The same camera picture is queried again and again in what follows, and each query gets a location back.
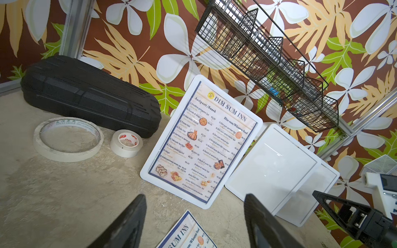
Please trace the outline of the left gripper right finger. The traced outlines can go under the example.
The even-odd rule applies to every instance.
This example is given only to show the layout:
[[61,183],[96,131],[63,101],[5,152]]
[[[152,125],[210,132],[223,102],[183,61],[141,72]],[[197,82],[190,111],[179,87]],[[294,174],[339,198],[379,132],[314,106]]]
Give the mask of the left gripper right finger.
[[253,195],[244,200],[244,214],[252,248],[302,248],[300,244]]

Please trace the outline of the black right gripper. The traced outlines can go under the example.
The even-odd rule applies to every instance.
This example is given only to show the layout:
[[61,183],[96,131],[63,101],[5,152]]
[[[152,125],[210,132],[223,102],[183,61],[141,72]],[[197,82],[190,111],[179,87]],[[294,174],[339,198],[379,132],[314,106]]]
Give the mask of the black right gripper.
[[316,190],[312,195],[340,227],[368,248],[397,247],[397,228],[381,212]]

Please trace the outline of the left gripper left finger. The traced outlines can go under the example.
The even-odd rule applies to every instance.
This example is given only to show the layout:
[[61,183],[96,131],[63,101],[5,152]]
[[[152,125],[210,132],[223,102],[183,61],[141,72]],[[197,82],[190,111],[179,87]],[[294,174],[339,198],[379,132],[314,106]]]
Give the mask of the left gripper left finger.
[[90,248],[139,247],[147,210],[146,197],[139,194],[96,239]]

